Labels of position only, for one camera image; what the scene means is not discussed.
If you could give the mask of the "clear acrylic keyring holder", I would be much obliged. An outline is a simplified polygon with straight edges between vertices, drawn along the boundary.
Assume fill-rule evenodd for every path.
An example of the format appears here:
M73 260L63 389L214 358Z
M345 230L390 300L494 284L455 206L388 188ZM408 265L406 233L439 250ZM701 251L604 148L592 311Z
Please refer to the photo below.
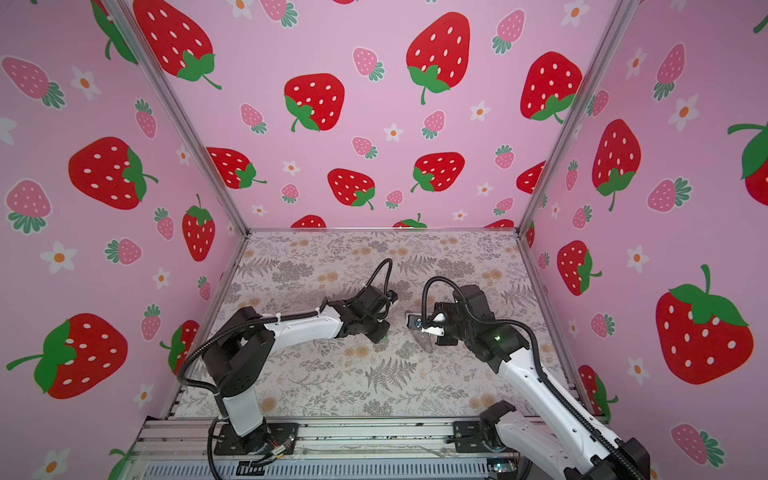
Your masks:
M423 332L421 329L411 330L411 334L417 345L427 354L432 354L434 351L434 341L432 336Z

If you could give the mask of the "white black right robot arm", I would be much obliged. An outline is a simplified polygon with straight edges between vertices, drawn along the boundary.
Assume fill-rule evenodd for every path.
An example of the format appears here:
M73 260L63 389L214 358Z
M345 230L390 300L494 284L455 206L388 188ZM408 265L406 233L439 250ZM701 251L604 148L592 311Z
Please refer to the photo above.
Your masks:
M649 478L650 456L640 442L621 439L551 378L533 330L497 318L478 286L455 286L452 301L423 306L409 314L408 326L435 336L439 345L463 343L521 393L549 428L542 432L499 402L484 414L489 448L515 450L554 479Z

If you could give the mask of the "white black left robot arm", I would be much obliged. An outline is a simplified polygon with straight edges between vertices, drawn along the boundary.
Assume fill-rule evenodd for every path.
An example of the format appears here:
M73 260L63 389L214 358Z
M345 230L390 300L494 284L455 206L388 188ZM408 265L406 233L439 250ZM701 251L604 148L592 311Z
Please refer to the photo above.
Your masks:
M270 442L270 427L261 411L256 384L270 355L306 342L363 335L384 339L386 321L398 295L368 285L350 299L324 299L311 312L264 317L252 308L240 309L200 348L214 382L214 399L225 421L229 453L256 453Z

